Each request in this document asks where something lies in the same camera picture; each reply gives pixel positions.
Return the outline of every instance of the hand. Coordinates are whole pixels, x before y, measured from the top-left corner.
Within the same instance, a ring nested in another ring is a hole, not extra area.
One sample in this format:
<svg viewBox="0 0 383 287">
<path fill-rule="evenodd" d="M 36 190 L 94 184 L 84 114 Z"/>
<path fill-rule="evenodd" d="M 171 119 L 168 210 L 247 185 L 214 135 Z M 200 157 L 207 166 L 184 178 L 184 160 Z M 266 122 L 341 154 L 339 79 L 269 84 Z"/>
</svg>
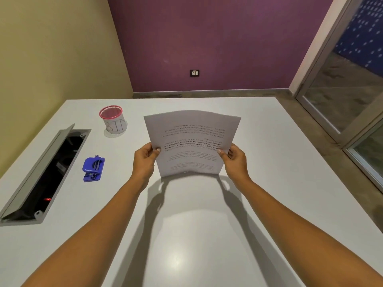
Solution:
<svg viewBox="0 0 383 287">
<path fill-rule="evenodd" d="M 148 143 L 142 146 L 134 153 L 133 172 L 131 179 L 142 182 L 142 189 L 146 187 L 149 178 L 154 171 L 154 161 L 160 155 L 161 148 L 153 150 L 152 144 Z"/>
<path fill-rule="evenodd" d="M 236 186 L 241 182 L 251 181 L 247 172 L 246 155 L 241 149 L 232 144 L 228 154 L 222 149 L 217 149 L 217 152 L 225 163 L 227 175 Z"/>
</svg>

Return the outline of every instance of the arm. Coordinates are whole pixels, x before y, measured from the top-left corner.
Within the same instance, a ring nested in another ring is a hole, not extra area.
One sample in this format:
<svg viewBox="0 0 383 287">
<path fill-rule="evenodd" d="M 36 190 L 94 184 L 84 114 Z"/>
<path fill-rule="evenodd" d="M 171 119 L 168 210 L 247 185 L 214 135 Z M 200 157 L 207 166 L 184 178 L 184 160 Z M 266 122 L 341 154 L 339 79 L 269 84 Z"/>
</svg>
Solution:
<svg viewBox="0 0 383 287">
<path fill-rule="evenodd" d="M 128 182 L 96 216 L 46 259 L 22 287 L 101 286 L 160 151 L 153 151 L 150 143 L 137 150 Z"/>
<path fill-rule="evenodd" d="M 308 287 L 382 287 L 383 277 L 333 237 L 278 202 L 254 183 L 246 156 L 232 144 L 217 150 L 226 173 L 249 201 L 287 261 Z"/>
</svg>

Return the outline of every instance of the purple wall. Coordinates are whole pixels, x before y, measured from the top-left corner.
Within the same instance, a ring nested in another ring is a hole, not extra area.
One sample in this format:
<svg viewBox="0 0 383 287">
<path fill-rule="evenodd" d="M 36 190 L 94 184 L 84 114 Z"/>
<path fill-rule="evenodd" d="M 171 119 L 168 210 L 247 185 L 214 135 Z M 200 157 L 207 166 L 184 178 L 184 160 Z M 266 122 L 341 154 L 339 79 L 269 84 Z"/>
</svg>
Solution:
<svg viewBox="0 0 383 287">
<path fill-rule="evenodd" d="M 333 0 L 109 0 L 133 90 L 287 88 Z M 200 77 L 191 78 L 190 69 Z"/>
</svg>

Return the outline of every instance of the blue wall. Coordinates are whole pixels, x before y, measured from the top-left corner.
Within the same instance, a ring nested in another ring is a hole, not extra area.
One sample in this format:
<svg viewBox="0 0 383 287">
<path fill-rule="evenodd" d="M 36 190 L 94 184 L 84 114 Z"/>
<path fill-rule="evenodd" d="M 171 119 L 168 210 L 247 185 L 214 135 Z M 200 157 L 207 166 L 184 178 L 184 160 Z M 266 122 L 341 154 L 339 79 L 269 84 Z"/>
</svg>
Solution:
<svg viewBox="0 0 383 287">
<path fill-rule="evenodd" d="M 383 0 L 363 0 L 334 52 L 383 77 Z"/>
</svg>

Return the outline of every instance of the wall socket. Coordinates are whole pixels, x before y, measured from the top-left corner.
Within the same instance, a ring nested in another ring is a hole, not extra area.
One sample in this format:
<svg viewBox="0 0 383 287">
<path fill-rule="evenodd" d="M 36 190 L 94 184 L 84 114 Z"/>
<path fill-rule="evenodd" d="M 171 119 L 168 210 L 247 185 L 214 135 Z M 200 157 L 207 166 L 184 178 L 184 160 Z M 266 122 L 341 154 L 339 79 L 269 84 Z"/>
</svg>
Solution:
<svg viewBox="0 0 383 287">
<path fill-rule="evenodd" d="M 199 70 L 190 70 L 190 77 L 192 78 L 199 77 Z"/>
</svg>

